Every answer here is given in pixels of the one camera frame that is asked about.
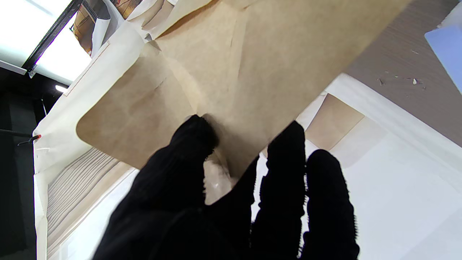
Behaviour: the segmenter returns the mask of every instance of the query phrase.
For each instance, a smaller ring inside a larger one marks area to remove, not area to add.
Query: wood grain
[[[424,38],[457,3],[413,1],[346,73],[462,146],[462,95]]]

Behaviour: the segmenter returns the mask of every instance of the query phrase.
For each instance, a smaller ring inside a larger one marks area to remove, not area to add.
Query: brown paper bag
[[[408,2],[179,1],[77,134],[140,168],[183,117],[207,113],[240,176]]]

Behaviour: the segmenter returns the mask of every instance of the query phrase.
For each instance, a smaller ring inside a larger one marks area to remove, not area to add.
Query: metal rod
[[[0,134],[7,135],[7,136],[21,136],[21,137],[28,137],[31,138],[31,134],[20,133],[12,130],[0,129]]]

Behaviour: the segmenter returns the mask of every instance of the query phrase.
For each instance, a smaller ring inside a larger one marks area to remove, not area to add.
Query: white surface
[[[106,43],[104,50],[92,60],[88,69],[69,86],[68,94],[58,99],[34,130],[35,135],[42,135],[34,143],[36,225],[46,221],[46,212],[39,212],[39,209],[47,208],[48,183],[66,165],[90,148],[77,137],[77,122],[135,62],[143,44],[139,34],[131,26],[123,24]],[[45,260],[46,243],[43,241],[46,241],[47,226],[41,227],[36,229],[37,259]]]
[[[0,60],[21,67],[70,0],[2,1]]]
[[[84,220],[49,260],[86,260],[91,259],[98,246],[109,217],[129,191],[138,170],[130,171],[104,194]]]
[[[109,23],[111,19],[96,19],[95,28],[93,29],[93,34],[91,35],[91,57],[94,58],[98,54],[99,49],[103,45],[104,36],[108,30]]]
[[[45,50],[42,57],[37,61],[34,72],[70,85],[88,66],[91,61],[90,56],[69,30],[74,24],[76,15],[72,17]]]
[[[9,63],[1,61],[1,60],[0,60],[0,68],[7,69],[7,70],[10,70],[12,72],[16,72],[18,74],[21,74],[21,75],[24,75],[27,72],[27,70],[25,70],[25,69],[23,69],[21,67],[15,66],[13,64],[9,64]]]

